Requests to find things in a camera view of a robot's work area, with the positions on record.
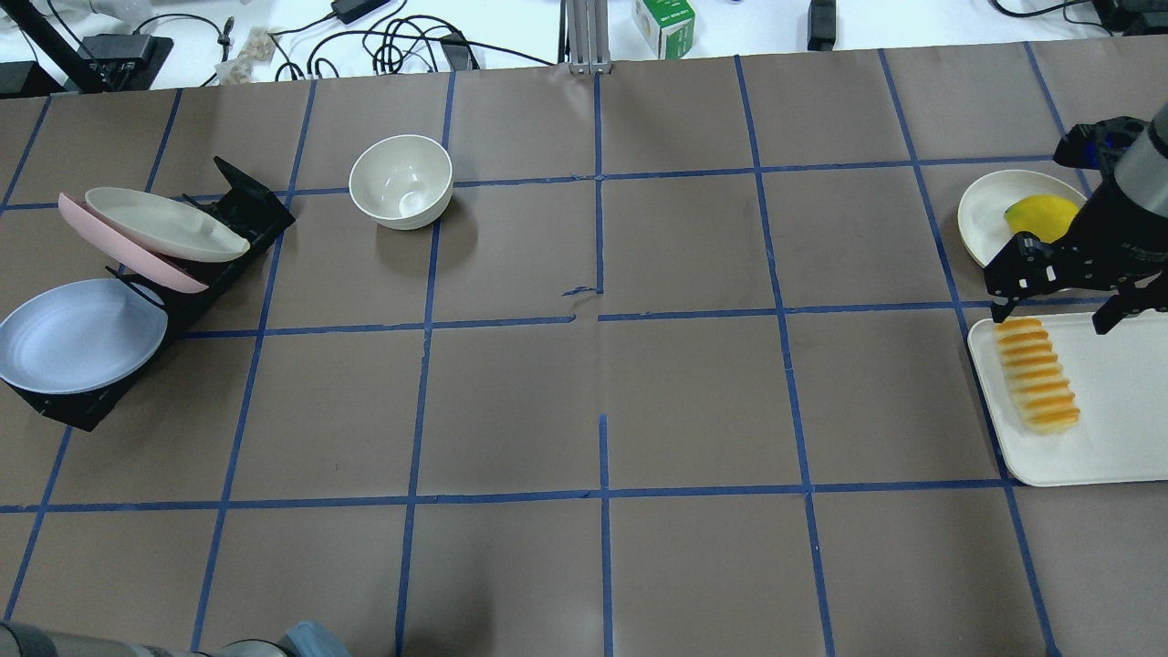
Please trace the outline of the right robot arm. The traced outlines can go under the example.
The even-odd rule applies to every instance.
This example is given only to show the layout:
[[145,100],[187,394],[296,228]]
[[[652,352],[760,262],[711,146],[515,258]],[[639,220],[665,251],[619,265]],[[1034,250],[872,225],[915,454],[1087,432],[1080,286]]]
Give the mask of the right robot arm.
[[1004,323],[1018,302],[1064,288],[1112,293],[1092,316],[1097,334],[1143,311],[1167,310],[1166,130],[1166,108],[1150,122],[1120,116],[1068,130],[1054,162],[1096,170],[1100,182],[1061,238],[1023,230],[985,267],[994,323]]

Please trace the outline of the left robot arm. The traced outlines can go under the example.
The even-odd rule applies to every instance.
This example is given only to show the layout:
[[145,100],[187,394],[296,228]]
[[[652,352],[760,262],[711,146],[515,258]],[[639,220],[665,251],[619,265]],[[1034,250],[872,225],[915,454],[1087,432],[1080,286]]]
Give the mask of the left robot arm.
[[15,620],[1,624],[4,656],[353,656],[322,624],[300,622],[276,639],[245,637],[224,643],[116,639],[99,632],[51,631]]

